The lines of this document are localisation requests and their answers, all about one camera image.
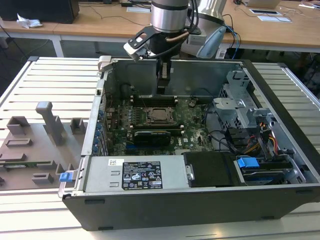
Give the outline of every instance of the table leg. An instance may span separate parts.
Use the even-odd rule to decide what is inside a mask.
[[[6,37],[0,37],[0,47],[2,47],[3,49],[8,48],[8,44],[6,42]]]
[[[229,44],[221,43],[218,50],[216,51],[215,58],[224,59],[228,48],[229,48]]]
[[[62,47],[61,47],[61,38],[60,36],[54,36],[52,39],[51,39],[52,43],[53,43],[53,47],[54,47],[54,50],[55,50],[55,54],[58,58],[64,58],[64,51],[62,50]]]

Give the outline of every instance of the power supply label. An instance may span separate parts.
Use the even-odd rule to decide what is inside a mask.
[[[159,161],[123,163],[123,190],[147,190],[162,188],[162,173]]]

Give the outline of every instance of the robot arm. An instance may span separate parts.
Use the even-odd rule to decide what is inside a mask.
[[[212,49],[219,47],[226,31],[221,14],[225,4],[226,0],[201,0],[198,7],[197,0],[190,0],[191,11],[188,11],[189,0],[152,0],[150,26],[129,39],[124,49],[135,61],[156,59],[158,94],[164,94],[170,81],[171,58],[179,54],[184,42],[188,44],[192,38],[190,42],[194,43],[202,34],[203,47],[198,43],[200,54],[196,55],[212,57]]]

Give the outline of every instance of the workbench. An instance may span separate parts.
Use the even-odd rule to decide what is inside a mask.
[[[88,121],[98,79],[98,59],[40,57],[28,61],[0,98],[0,139],[11,116],[43,123],[39,101],[53,102],[62,122]],[[320,102],[285,66],[254,63],[315,148],[320,151]],[[257,100],[266,107],[263,98]],[[58,189],[0,191],[0,239],[87,240],[314,240],[320,237],[320,203],[305,204],[277,220],[88,232],[58,197]]]
[[[4,21],[3,27],[13,38],[49,39],[53,42],[57,57],[63,57],[63,40],[126,43],[144,26],[150,24],[150,13],[127,12],[127,8],[120,4],[79,5],[80,12],[73,24],[44,22],[42,27],[26,29],[14,21]],[[254,14],[247,7],[235,5],[231,0],[226,2],[223,14],[232,16],[234,29],[241,36],[240,48],[320,53],[320,28],[317,27],[320,11],[298,7],[299,2],[296,1],[281,1],[280,5],[275,10],[280,13],[291,10],[288,16],[292,22],[261,21],[258,17],[251,17]],[[229,16],[225,16],[225,22],[231,25]],[[0,37],[7,37],[1,29]],[[217,58],[224,58],[232,41],[231,33],[226,33]]]

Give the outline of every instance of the floor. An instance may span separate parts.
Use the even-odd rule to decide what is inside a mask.
[[[16,38],[15,42],[28,57],[56,57],[54,46],[49,40]],[[98,58],[101,55],[127,56],[123,49],[123,43],[115,42],[99,42],[100,54],[95,53],[94,43],[87,41],[63,41],[62,48],[67,58]],[[267,52],[264,50],[252,51],[248,49],[243,50],[240,55],[242,59],[249,59],[252,62],[285,63],[301,78],[304,71],[299,72],[296,68],[299,56],[298,52],[285,52],[284,55],[272,52],[267,57]],[[6,90],[25,62],[26,58],[14,42],[10,41],[7,49],[0,47],[0,95]]]

